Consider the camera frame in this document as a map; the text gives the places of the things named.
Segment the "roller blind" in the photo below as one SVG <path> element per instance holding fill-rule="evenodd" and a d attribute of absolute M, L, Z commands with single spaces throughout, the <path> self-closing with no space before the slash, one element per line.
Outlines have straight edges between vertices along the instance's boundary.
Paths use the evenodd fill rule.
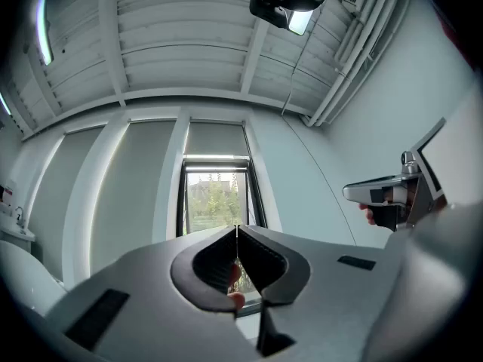
<path fill-rule="evenodd" d="M 174 121 L 156 121 L 130 124 L 126 130 L 96 203 L 92 273 L 130 250 L 152 243 L 159 177 L 173 127 Z"/>
<path fill-rule="evenodd" d="M 185 154 L 247 156 L 243 127 L 239 124 L 192 122 L 189 125 Z"/>
<path fill-rule="evenodd" d="M 32 206 L 29 230 L 36 236 L 32 254 L 56 278 L 62 280 L 62 238 L 75 179 L 102 128 L 64 137 L 42 177 Z"/>

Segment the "ceiling beam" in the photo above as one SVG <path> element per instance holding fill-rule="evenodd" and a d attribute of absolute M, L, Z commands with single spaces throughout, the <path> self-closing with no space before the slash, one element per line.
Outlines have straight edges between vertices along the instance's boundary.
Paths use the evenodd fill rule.
<path fill-rule="evenodd" d="M 223 98 L 228 100 L 237 100 L 249 103 L 256 103 L 265 106 L 271 106 L 277 109 L 281 109 L 284 102 L 281 100 L 274 100 L 272 98 L 260 97 L 258 95 L 252 94 L 242 94 L 238 91 L 230 90 L 219 90 L 215 88 L 198 88 L 198 87 L 162 87 L 162 88 L 149 88 L 145 90 L 129 91 L 125 94 L 126 100 L 148 98 L 148 97 L 210 97 L 210 98 Z M 64 112 L 59 117 L 51 119 L 43 124 L 40 124 L 33 132 L 38 133 L 39 131 L 50 127 L 57 122 L 60 122 L 68 117 L 71 117 L 80 112 L 93 109 L 98 106 L 106 105 L 107 103 L 113 103 L 116 101 L 116 95 L 111 95 L 109 97 L 100 98 L 92 102 L 86 103 L 84 105 L 76 106 Z M 287 110 L 296 112 L 301 115 L 312 115 L 313 111 L 309 109 L 304 109 L 296 105 L 288 104 Z"/>
<path fill-rule="evenodd" d="M 24 135 L 29 136 L 33 133 L 33 130 L 37 128 L 37 124 L 30 115 L 27 107 L 23 104 L 22 100 L 18 96 L 16 89 L 14 90 L 15 87 L 12 87 L 13 84 L 5 84 L 6 81 L 8 80 L 2 76 L 2 81 L 0 81 L 0 92 L 2 93 L 3 99 L 10 109 L 12 118 L 20 126 L 20 129 L 23 131 Z"/>
<path fill-rule="evenodd" d="M 13 106 L 18 111 L 18 115 L 22 118 L 23 122 L 25 122 L 22 130 L 26 133 L 32 133 L 37 128 L 37 122 L 35 122 L 32 114 L 30 114 L 27 106 L 25 106 L 25 103 L 20 98 L 15 84 L 12 81 L 9 84 L 2 84 L 2 89 L 4 89 L 2 90 L 3 97 L 10 106 L 10 110 L 12 110 L 11 107 Z"/>
<path fill-rule="evenodd" d="M 265 20 L 257 18 L 255 22 L 255 28 L 250 40 L 250 46 L 248 47 L 247 57 L 245 59 L 245 65 L 243 66 L 243 73 L 241 74 L 241 93 L 248 94 L 250 90 L 251 81 L 255 75 L 255 69 L 257 68 L 258 58 L 262 52 L 263 43 L 265 42 L 265 36 L 269 29 L 269 23 Z"/>
<path fill-rule="evenodd" d="M 45 76 L 44 69 L 40 64 L 40 57 L 38 55 L 37 48 L 34 42 L 32 42 L 29 46 L 29 50 L 27 51 L 27 58 L 29 60 L 29 66 L 30 71 L 32 72 L 33 80 L 37 85 L 38 89 L 40 90 L 42 98 L 48 105 L 48 111 L 54 117 L 58 117 L 62 113 L 62 107 L 60 107 L 60 104 L 57 101 L 57 98 L 52 92 L 52 88 L 47 81 L 47 77 Z"/>
<path fill-rule="evenodd" d="M 119 43 L 118 0 L 99 0 L 99 24 L 100 39 L 112 87 L 121 106 L 126 106 L 124 93 L 128 91 L 129 84 Z"/>

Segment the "wall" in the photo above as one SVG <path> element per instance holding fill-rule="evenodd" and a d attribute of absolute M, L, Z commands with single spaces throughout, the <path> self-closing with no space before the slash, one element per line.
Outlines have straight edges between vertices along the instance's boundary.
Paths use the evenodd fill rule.
<path fill-rule="evenodd" d="M 0 185 L 6 186 L 22 147 L 22 136 L 3 108 L 0 112 L 0 121 L 4 125 L 0 130 Z"/>
<path fill-rule="evenodd" d="M 162 172 L 159 174 L 152 224 L 152 231 L 155 232 L 152 236 L 153 241 L 174 237 L 172 225 L 175 219 L 170 218 L 173 214 L 170 205 L 176 206 L 180 157 L 183 154 L 191 117 L 218 121 L 246 121 L 248 141 L 254 154 L 270 228 L 335 243 L 354 243 L 344 215 L 317 164 L 277 112 L 251 109 L 249 106 L 234 106 L 227 102 L 213 104 L 212 101 L 194 99 L 162 102 L 150 100 L 137 105 L 139 106 L 94 113 L 65 122 L 28 141 L 17 160 L 14 178 L 21 184 L 18 193 L 22 195 L 22 201 L 19 204 L 28 204 L 29 198 L 36 194 L 35 184 L 39 183 L 48 167 L 48 156 L 55 156 L 58 140 L 63 132 L 105 125 L 82 164 L 67 206 L 62 257 L 63 279 L 68 287 L 77 284 L 91 273 L 89 254 L 95 204 L 112 155 L 128 128 L 129 119 L 177 119 L 163 161 Z M 297 118 L 289 117 L 288 120 L 305 139 L 306 144 L 311 146 L 312 154 L 317 158 L 319 165 L 338 162 L 334 152 L 331 152 L 328 146 L 320 144 L 320 130 L 305 128 Z M 343 169 L 340 167 L 334 173 L 338 177 L 329 178 L 329 181 L 334 181 L 333 188 L 338 189 L 341 187 L 340 184 L 346 183 L 347 176 L 343 175 Z"/>
<path fill-rule="evenodd" d="M 411 0 L 392 43 L 332 125 L 327 143 L 349 182 L 401 171 L 400 156 L 441 117 L 450 118 L 474 82 L 473 71 L 445 35 L 430 0 Z M 347 215 L 359 221 L 357 209 Z M 357 238 L 385 240 L 389 230 L 354 224 Z"/>
<path fill-rule="evenodd" d="M 291 116 L 286 118 L 300 132 L 303 127 L 301 121 Z M 283 232 L 353 245 L 354 239 L 331 188 L 302 141 L 280 114 L 254 109 L 253 127 L 275 195 Z M 307 129 L 304 138 L 313 142 L 309 145 L 313 155 L 337 167 L 339 180 L 343 182 L 344 169 L 337 165 L 337 159 L 331 158 L 332 152 L 328 146 L 318 145 L 318 142 L 322 142 L 322 136 L 317 129 Z"/>

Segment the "greenery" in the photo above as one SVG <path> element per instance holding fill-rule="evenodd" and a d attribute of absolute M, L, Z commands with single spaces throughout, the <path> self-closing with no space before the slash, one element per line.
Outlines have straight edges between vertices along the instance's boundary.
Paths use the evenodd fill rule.
<path fill-rule="evenodd" d="M 210 174 L 208 184 L 199 178 L 197 184 L 189 185 L 188 211 L 191 232 L 242 224 L 236 173 L 232 174 L 231 185 L 221 180 L 221 173 L 217 179 Z"/>
<path fill-rule="evenodd" d="M 238 264 L 238 267 L 240 267 L 241 276 L 232 286 L 230 286 L 230 288 L 228 289 L 228 293 L 234 293 L 236 291 L 240 293 L 249 293 L 251 291 L 255 291 L 255 286 L 253 285 L 251 279 L 248 277 L 248 274 L 243 268 L 243 265 L 238 259 L 235 261 L 235 263 Z"/>

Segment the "ceiling light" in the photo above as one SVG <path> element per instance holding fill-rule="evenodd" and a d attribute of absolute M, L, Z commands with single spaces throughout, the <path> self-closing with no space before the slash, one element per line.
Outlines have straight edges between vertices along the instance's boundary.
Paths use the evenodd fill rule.
<path fill-rule="evenodd" d="M 303 35 L 309 24 L 312 12 L 292 12 L 290 20 L 288 21 L 288 29 L 297 35 Z"/>
<path fill-rule="evenodd" d="M 47 20 L 45 19 L 45 0 L 38 0 L 37 5 L 37 36 L 38 44 L 40 45 L 40 51 L 44 57 L 44 63 L 46 66 L 52 62 L 52 51 L 48 41 L 47 34 Z"/>
<path fill-rule="evenodd" d="M 204 173 L 220 173 L 220 172 L 237 172 L 237 171 L 246 171 L 246 167 L 207 167 L 207 166 L 200 166 L 200 167 L 187 167 L 186 172 L 204 172 Z"/>
<path fill-rule="evenodd" d="M 198 154 L 187 154 L 184 158 L 191 158 L 191 159 L 220 159 L 220 160 L 234 160 L 234 155 L 198 155 Z"/>
<path fill-rule="evenodd" d="M 4 108 L 4 109 L 5 109 L 5 111 L 7 112 L 7 114 L 12 115 L 12 113 L 11 113 L 10 109 L 9 109 L 9 108 L 8 108 L 8 106 L 7 106 L 7 103 L 6 103 L 6 102 L 5 102 L 5 100 L 3 99 L 3 95 L 2 95 L 2 93 L 0 93 L 0 100 L 1 100 L 1 102 L 2 102 L 3 108 Z"/>

